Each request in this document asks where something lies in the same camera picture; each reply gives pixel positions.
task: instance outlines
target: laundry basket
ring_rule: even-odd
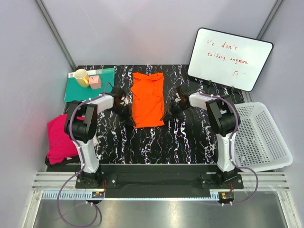
[[[237,165],[257,172],[290,165],[293,158],[266,106],[259,102],[235,106],[241,118],[235,139]]]

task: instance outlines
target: green cutting mat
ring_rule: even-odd
[[[91,87],[83,88],[81,87],[76,79],[74,78],[74,72],[68,74],[67,87],[65,102],[70,102],[73,100],[86,100],[88,98],[97,97],[100,93],[105,91],[107,82],[114,85],[114,68],[100,69],[100,70],[88,70],[89,76],[99,75],[101,79],[101,88],[92,89]],[[112,87],[108,86],[107,92],[111,92]]]

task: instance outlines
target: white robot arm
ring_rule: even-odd
[[[209,98],[200,95],[198,92],[189,96],[189,102],[192,107],[198,107],[207,110],[206,102],[215,100],[215,98]],[[229,139],[232,132],[223,136],[219,133],[216,134],[218,139],[218,167],[222,172],[228,172],[234,169],[234,165],[230,161],[229,157]],[[232,136],[232,151],[234,151],[234,140],[236,134]]]
[[[97,130],[97,114],[105,110],[112,110],[125,125],[134,126],[135,123],[128,101],[129,98],[126,93],[121,88],[114,86],[111,93],[104,94],[102,97],[86,103],[76,112],[72,123],[72,132],[83,151],[83,154],[81,154],[80,147],[74,142],[81,164],[84,164],[83,159],[86,162],[83,169],[84,173],[94,174],[99,168],[99,161],[96,158],[93,143],[93,137]],[[69,106],[64,129],[68,135],[72,113],[80,103],[80,101],[72,101]]]
[[[232,107],[234,104],[229,95],[224,95],[221,98],[228,101]],[[229,154],[230,136],[235,128],[235,116],[229,106],[218,100],[216,96],[200,94],[199,92],[188,92],[184,85],[177,88],[177,94],[174,100],[169,105],[162,120],[168,121],[173,118],[179,118],[181,112],[190,107],[198,107],[207,110],[209,122],[212,130],[216,133],[218,140],[218,162],[217,165],[222,172],[223,181],[231,178],[230,173],[233,173],[235,166],[234,162],[234,141],[236,134],[233,134],[231,139],[232,154]]]

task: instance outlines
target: black mounting plate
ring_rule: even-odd
[[[106,181],[106,189],[115,189],[117,184],[117,174],[116,173],[102,173],[102,180]],[[95,189],[103,188],[103,184],[97,185],[92,180],[83,181],[81,176],[77,176],[76,186],[77,189]]]
[[[212,179],[212,175],[214,174],[202,174],[202,182],[201,182],[201,187],[203,189],[231,189],[231,184],[233,183],[233,189],[243,189],[244,184],[243,184],[243,179],[240,174],[236,176],[235,179],[231,180],[229,183],[225,184],[223,183],[222,185],[218,183],[213,183],[210,182],[210,179]]]

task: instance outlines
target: black marble table surface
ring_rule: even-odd
[[[187,84],[189,90],[203,89],[208,94],[230,94],[230,88],[206,81],[188,79],[188,65],[117,65],[79,66],[86,70],[115,68],[115,85],[121,86],[132,102],[132,73],[164,74],[165,110],[176,87]],[[234,90],[232,100],[243,103],[241,91]],[[120,124],[118,117],[105,111],[98,117],[98,145],[96,155],[100,163],[114,164],[196,164],[214,163],[217,157],[217,139],[210,129],[207,111],[190,108],[184,112],[184,120],[174,120],[162,127],[134,129]]]

